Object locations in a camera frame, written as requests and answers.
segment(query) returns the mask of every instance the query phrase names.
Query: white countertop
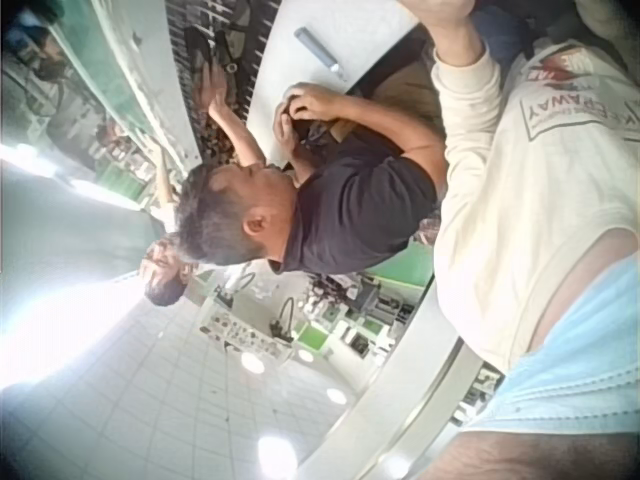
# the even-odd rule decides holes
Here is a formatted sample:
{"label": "white countertop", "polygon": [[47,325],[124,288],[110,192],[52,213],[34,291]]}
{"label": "white countertop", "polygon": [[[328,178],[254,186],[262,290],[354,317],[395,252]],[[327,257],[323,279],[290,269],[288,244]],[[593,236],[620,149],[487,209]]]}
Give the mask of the white countertop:
{"label": "white countertop", "polygon": [[[349,90],[416,24],[396,0],[283,0],[257,75],[247,126],[270,162],[282,165],[272,132],[286,89],[314,82]],[[346,81],[320,63],[293,33],[307,27],[342,66]]]}

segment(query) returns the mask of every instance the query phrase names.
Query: white long-sleeve shirt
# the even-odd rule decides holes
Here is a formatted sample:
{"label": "white long-sleeve shirt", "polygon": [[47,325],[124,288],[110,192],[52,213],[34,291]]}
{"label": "white long-sleeve shirt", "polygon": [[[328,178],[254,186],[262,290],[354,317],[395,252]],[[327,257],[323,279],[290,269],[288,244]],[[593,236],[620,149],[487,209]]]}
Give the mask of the white long-sleeve shirt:
{"label": "white long-sleeve shirt", "polygon": [[432,75],[449,162],[434,255],[440,306],[507,371],[598,237],[638,229],[640,90],[577,44],[512,70],[504,102],[488,52],[469,67],[437,63]]}

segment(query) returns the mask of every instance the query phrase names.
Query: ceiling light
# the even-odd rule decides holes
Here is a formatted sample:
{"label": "ceiling light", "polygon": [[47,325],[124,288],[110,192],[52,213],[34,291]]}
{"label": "ceiling light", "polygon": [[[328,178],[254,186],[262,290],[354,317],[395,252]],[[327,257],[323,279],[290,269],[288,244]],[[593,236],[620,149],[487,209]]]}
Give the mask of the ceiling light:
{"label": "ceiling light", "polygon": [[39,177],[51,178],[58,168],[51,162],[38,157],[38,151],[31,145],[21,143],[16,148],[0,145],[0,158]]}
{"label": "ceiling light", "polygon": [[95,183],[85,180],[71,180],[71,184],[80,195],[93,198],[100,202],[109,203],[117,207],[128,208],[129,210],[140,210],[140,205],[133,200],[122,195],[107,190]]}
{"label": "ceiling light", "polygon": [[327,390],[327,396],[329,397],[329,400],[333,403],[337,403],[338,405],[345,405],[347,403],[347,397],[337,388],[329,388]]}
{"label": "ceiling light", "polygon": [[313,354],[307,350],[298,350],[298,357],[300,357],[300,360],[307,363],[313,362]]}
{"label": "ceiling light", "polygon": [[244,352],[240,357],[240,361],[242,362],[242,366],[251,373],[255,373],[256,375],[264,373],[264,363],[253,353]]}
{"label": "ceiling light", "polygon": [[407,473],[409,473],[409,468],[411,468],[411,464],[408,460],[396,456],[386,459],[384,461],[384,466],[393,480],[400,480],[406,477]]}
{"label": "ceiling light", "polygon": [[258,458],[263,473],[273,480],[293,478],[298,468],[296,452],[283,438],[262,437],[258,441]]}

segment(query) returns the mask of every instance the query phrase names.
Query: dark hair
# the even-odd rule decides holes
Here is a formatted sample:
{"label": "dark hair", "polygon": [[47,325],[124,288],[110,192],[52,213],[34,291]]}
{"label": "dark hair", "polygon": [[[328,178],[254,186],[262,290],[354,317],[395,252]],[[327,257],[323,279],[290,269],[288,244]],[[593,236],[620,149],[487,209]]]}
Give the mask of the dark hair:
{"label": "dark hair", "polygon": [[35,74],[43,82],[55,82],[64,76],[66,68],[67,64],[64,60],[45,58],[40,62]]}
{"label": "dark hair", "polygon": [[178,272],[171,280],[160,285],[155,287],[147,285],[144,294],[154,305],[168,307],[180,300],[186,289],[187,286],[180,278],[180,272]]}
{"label": "dark hair", "polygon": [[96,128],[96,140],[103,147],[108,147],[110,143],[109,132],[107,126],[103,123]]}
{"label": "dark hair", "polygon": [[228,188],[209,188],[215,173],[212,165],[201,164],[182,184],[177,208],[179,249],[195,261],[220,266],[262,258],[262,246],[242,229],[242,202]]}

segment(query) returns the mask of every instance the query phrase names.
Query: hand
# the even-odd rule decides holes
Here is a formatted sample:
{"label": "hand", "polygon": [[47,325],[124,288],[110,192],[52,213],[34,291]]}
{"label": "hand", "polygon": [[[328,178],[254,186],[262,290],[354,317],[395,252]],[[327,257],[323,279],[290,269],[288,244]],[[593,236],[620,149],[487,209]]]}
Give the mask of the hand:
{"label": "hand", "polygon": [[288,106],[287,102],[282,102],[276,108],[276,114],[273,118],[273,134],[282,150],[291,157],[300,145],[300,139],[293,128],[291,117],[286,113]]}
{"label": "hand", "polygon": [[285,93],[289,101],[289,115],[294,120],[329,121],[340,116],[343,95],[328,88],[309,83],[298,83]]}
{"label": "hand", "polygon": [[398,0],[427,27],[448,27],[463,23],[475,0]]}
{"label": "hand", "polygon": [[227,106],[227,78],[222,67],[215,63],[202,67],[201,82],[194,85],[193,101],[201,112],[213,117]]}

